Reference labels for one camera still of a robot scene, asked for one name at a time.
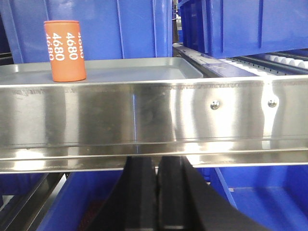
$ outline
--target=conveyor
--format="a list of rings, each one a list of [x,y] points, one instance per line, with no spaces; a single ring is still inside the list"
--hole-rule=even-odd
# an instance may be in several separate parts
[[[90,61],[89,82],[53,84],[38,77],[49,75],[48,64],[13,65],[13,72],[0,67],[0,76],[6,77],[0,85],[0,107],[6,109],[0,116],[0,171],[53,176],[40,199],[42,208],[60,173],[122,169],[128,156],[146,156],[156,167],[164,156],[185,156],[195,167],[308,163],[308,70],[264,55],[217,60],[181,45],[174,49],[209,78],[181,69],[187,62],[180,58],[160,66],[167,65],[174,76],[196,78],[99,82],[98,66],[112,61]],[[19,82],[28,67],[27,76],[38,78]],[[122,73],[138,73],[128,69]],[[16,230],[15,224],[22,229],[20,212],[3,230]],[[44,214],[32,212],[22,222],[29,224],[26,230],[35,230]]]

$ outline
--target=black plastic part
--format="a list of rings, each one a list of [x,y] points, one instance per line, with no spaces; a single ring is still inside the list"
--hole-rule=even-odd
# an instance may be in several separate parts
[[[232,207],[200,173],[182,157],[183,172],[189,191],[194,231],[267,231],[249,217]]]
[[[163,157],[158,171],[159,227],[162,231],[191,231],[189,201],[182,171],[182,159]]]
[[[156,175],[151,158],[128,157],[122,176],[87,231],[155,231]]]
[[[186,157],[129,157],[87,231],[267,231],[207,185]]]

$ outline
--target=blue crate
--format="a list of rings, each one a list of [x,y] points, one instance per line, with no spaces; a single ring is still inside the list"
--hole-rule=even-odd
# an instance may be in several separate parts
[[[183,42],[183,31],[178,30],[178,35],[179,35],[179,43],[182,43]]]
[[[270,230],[308,230],[308,166],[213,168],[211,185]]]
[[[44,21],[80,21],[86,60],[172,56],[172,0],[2,0],[14,62],[47,62]]]
[[[4,31],[1,15],[0,15],[0,53],[9,53],[10,47]]]
[[[308,48],[307,0],[182,0],[184,46],[216,58]]]
[[[105,200],[121,173],[71,173],[37,231],[77,230],[90,202]]]
[[[41,173],[0,174],[0,195],[24,195],[42,176]]]

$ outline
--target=reflective metal surface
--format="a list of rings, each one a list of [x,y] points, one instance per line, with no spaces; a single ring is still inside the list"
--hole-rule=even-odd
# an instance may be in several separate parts
[[[306,164],[307,92],[307,76],[2,85],[0,171],[121,168],[135,154]]]

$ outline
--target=white roller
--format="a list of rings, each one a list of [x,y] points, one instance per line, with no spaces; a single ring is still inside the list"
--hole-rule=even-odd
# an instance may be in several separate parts
[[[308,69],[308,61],[301,62],[298,67]]]
[[[295,59],[292,59],[292,58],[281,59],[281,64],[289,65],[292,60],[295,60]]]
[[[301,59],[293,59],[291,60],[291,62],[289,63],[291,66],[298,66],[300,63],[303,63],[304,61]]]
[[[274,62],[277,62],[277,63],[281,63],[281,61],[283,60],[283,59],[285,59],[286,57],[283,57],[283,56],[277,56],[277,57],[275,57],[274,58]]]
[[[271,54],[268,54],[268,56],[266,56],[265,59],[274,61],[274,59],[275,59],[275,58],[278,58],[278,57],[279,57],[278,55],[271,55]]]

